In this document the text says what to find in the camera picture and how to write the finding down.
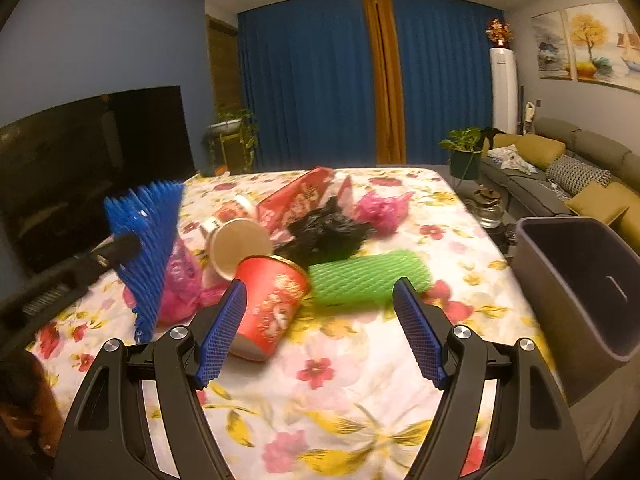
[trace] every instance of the silver screw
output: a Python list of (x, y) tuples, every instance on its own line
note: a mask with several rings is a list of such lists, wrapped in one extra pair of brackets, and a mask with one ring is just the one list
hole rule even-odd
[(458, 339), (468, 339), (471, 337), (471, 330), (468, 326), (456, 325), (453, 327), (453, 335)]
[(169, 335), (172, 339), (183, 339), (189, 333), (189, 329), (185, 326), (176, 326), (171, 329)]
[(536, 344), (531, 339), (524, 338), (520, 340), (520, 348), (527, 352), (531, 352), (535, 347)]
[(116, 351), (118, 348), (120, 347), (120, 342), (117, 339), (109, 339), (105, 344), (104, 344), (104, 349), (107, 352), (113, 352)]

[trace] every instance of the black tv screen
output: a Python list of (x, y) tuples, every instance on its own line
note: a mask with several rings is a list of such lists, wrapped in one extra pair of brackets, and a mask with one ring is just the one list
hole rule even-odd
[(0, 128), (0, 215), (27, 272), (105, 239), (106, 196), (194, 173), (177, 86), (91, 97)]

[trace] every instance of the tablecloth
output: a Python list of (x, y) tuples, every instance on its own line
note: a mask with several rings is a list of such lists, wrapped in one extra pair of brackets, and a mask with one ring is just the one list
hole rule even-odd
[[(369, 190), (382, 196), (414, 192), (398, 232), (367, 241), (360, 254), (414, 250), (435, 280), (430, 302), (451, 322), (463, 322), (500, 343), (528, 336), (549, 361), (532, 311), (502, 254), (441, 176), (419, 168), (345, 171), (353, 179), (356, 200)], [(178, 232), (206, 266), (199, 222), (236, 193), (260, 200), (300, 174), (193, 177), (186, 183)], [(133, 344), (134, 315), (123, 290), (114, 272), (105, 274), (36, 336), (31, 351), (44, 364), (65, 416), (104, 341), (117, 337)], [(143, 388), (159, 466), (177, 476), (155, 385)], [(463, 474), (481, 461), (494, 394), (495, 384), (488, 381)], [(440, 396), (421, 376), (391, 305), (324, 317), (309, 301), (270, 361), (254, 364), (229, 356), (219, 378), (198, 393), (238, 480), (402, 479)]]

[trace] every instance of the trash can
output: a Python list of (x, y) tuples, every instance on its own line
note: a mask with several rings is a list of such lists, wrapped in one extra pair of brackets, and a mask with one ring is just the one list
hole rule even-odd
[(511, 268), (569, 405), (640, 347), (640, 257), (592, 218), (524, 218)]

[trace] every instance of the houndstooth pillow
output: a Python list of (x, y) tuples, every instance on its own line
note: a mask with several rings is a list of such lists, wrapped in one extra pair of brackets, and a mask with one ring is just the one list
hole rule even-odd
[(601, 170), (571, 156), (562, 155), (556, 158), (546, 170), (546, 177), (572, 196), (580, 193), (595, 180), (601, 186), (608, 186), (611, 172)]

